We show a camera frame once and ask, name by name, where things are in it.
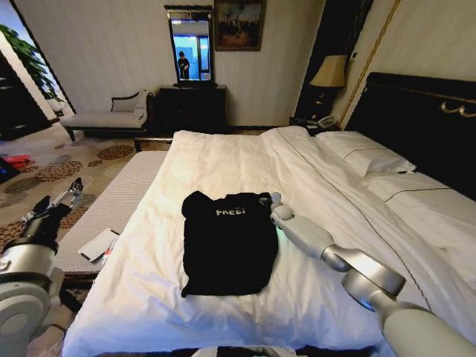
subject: beige wallpaper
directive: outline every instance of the beige wallpaper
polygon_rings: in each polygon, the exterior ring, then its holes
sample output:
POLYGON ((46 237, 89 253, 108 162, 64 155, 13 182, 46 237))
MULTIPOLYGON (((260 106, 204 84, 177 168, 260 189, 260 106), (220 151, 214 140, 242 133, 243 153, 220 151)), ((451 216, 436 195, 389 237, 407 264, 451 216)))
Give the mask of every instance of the beige wallpaper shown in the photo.
MULTIPOLYGON (((358 59, 347 76, 347 87, 334 103, 342 115, 370 49, 376 41, 394 0, 373 2, 356 50, 358 59)), ((401 0, 370 64, 371 71, 476 80, 476 1, 401 0)), ((344 118, 355 108, 364 81, 344 118)))
MULTIPOLYGON (((78 112, 176 81, 164 4, 211 0, 15 0, 78 112)), ((294 113, 324 0, 268 0, 259 52, 216 52, 232 125, 284 125, 294 113)))

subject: table lamp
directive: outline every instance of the table lamp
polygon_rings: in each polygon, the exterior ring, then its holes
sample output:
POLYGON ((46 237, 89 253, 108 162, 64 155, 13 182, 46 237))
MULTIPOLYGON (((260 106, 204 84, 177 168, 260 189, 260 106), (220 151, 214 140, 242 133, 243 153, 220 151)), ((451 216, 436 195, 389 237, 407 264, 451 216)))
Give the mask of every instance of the table lamp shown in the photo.
POLYGON ((317 110, 319 113, 313 115, 313 119, 329 114, 338 89, 345 86, 346 59, 347 56, 344 55, 326 56, 318 73, 309 82, 310 86, 321 88, 321 95, 315 101, 315 104, 319 106, 317 110))

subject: telephone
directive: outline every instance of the telephone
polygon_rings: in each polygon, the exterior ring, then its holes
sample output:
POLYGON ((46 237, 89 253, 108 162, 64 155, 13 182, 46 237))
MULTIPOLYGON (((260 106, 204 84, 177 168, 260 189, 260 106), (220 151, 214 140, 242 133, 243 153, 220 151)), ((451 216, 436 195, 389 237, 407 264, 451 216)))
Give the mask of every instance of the telephone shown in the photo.
POLYGON ((326 117, 318 120, 318 126, 323 130, 326 130, 336 125, 337 125, 337 120, 335 119, 334 115, 327 115, 326 117))

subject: gold trim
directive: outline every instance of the gold trim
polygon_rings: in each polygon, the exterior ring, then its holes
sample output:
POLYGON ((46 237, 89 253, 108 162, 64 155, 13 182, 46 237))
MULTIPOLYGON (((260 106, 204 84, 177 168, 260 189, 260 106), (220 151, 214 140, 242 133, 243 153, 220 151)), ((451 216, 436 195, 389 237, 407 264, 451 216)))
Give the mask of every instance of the gold trim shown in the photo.
POLYGON ((429 91, 416 91, 415 89, 400 88, 400 87, 387 86, 387 85, 375 84, 375 83, 373 83, 372 86, 380 86, 380 87, 384 87, 384 88, 398 89, 398 90, 400 90, 400 91, 409 91, 409 92, 411 92, 411 93, 430 95, 430 96, 436 97, 436 98, 449 99, 449 100, 458 100, 458 101, 460 101, 460 102, 464 102, 464 103, 468 103, 468 104, 476 104, 476 100, 475 100, 475 99, 454 97, 454 96, 452 96, 452 95, 431 93, 431 92, 429 92, 429 91))
POLYGON ((458 106, 456 109, 448 109, 446 106, 446 102, 440 104, 440 109, 443 113, 460 113, 460 115, 464 118, 474 118, 476 117, 476 113, 466 113, 465 106, 458 106))
POLYGON ((390 9, 390 12, 387 15, 387 19, 385 20, 385 23, 382 26, 382 29, 380 30, 379 37, 377 37, 377 40, 375 41, 375 44, 373 45, 372 51, 370 52, 369 57, 367 58, 367 61, 364 65, 364 68, 362 69, 362 72, 360 73, 360 77, 357 80, 356 86, 352 90, 352 94, 350 95, 350 98, 347 101, 347 104, 346 104, 345 109, 344 109, 344 113, 342 113, 341 120, 339 121, 339 124, 338 124, 339 127, 341 127, 342 122, 344 121, 344 118, 345 118, 347 112, 349 111, 350 104, 352 103, 353 99, 356 97, 357 89, 360 86, 360 84, 362 83, 362 80, 364 79, 365 74, 367 73, 367 70, 369 69, 370 63, 372 62, 373 57, 375 56, 375 53, 377 52, 377 49, 380 46, 380 42, 382 41, 382 38, 385 35, 385 32, 387 32, 388 25, 392 21, 393 15, 394 15, 397 7, 399 6, 399 4, 400 4, 400 0, 395 0, 395 2, 393 3, 392 8, 390 9))

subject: white pillow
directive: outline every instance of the white pillow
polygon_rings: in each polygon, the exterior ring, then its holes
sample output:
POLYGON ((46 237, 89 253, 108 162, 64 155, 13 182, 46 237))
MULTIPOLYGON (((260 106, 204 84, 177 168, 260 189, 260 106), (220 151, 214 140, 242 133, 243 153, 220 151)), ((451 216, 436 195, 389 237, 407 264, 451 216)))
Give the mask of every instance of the white pillow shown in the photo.
POLYGON ((322 132, 316 136, 362 177, 415 170, 406 158, 358 132, 322 132))
POLYGON ((111 112, 134 112, 138 104, 139 91, 129 97, 113 97, 111 112))
POLYGON ((369 181, 368 189, 476 290, 476 202, 422 173, 369 181))
POLYGON ((140 119, 147 119, 147 95, 148 91, 143 90, 139 93, 137 103, 134 108, 134 116, 140 119))

